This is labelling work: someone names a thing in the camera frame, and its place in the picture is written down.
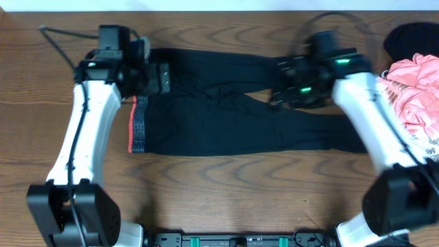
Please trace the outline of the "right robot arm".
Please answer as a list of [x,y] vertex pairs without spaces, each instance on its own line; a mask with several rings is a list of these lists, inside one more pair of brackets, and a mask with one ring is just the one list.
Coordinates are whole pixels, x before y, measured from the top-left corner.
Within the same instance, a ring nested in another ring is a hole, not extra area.
[[438,163],[409,142],[409,134],[377,86],[369,59],[342,49],[332,32],[307,39],[307,53],[279,61],[288,83],[270,98],[274,107],[319,108],[332,99],[347,115],[372,160],[377,179],[362,210],[335,228],[329,246],[401,244],[410,230],[438,222]]

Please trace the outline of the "black leggings red waistband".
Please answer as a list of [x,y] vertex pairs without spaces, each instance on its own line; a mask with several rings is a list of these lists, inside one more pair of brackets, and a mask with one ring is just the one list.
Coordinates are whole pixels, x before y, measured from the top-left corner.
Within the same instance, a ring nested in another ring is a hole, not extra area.
[[153,49],[151,62],[170,67],[171,91],[136,96],[128,151],[220,156],[366,148],[343,115],[284,113],[252,93],[287,83],[286,58],[187,49]]

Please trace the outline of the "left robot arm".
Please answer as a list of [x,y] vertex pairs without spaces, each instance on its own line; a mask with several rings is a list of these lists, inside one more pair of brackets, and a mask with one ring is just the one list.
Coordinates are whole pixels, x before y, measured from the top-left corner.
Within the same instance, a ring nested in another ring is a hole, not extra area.
[[122,25],[101,25],[97,49],[72,66],[73,110],[45,183],[27,206],[48,246],[151,246],[145,229],[121,219],[104,191],[110,129],[126,98],[168,93],[169,65],[151,63],[150,42]]

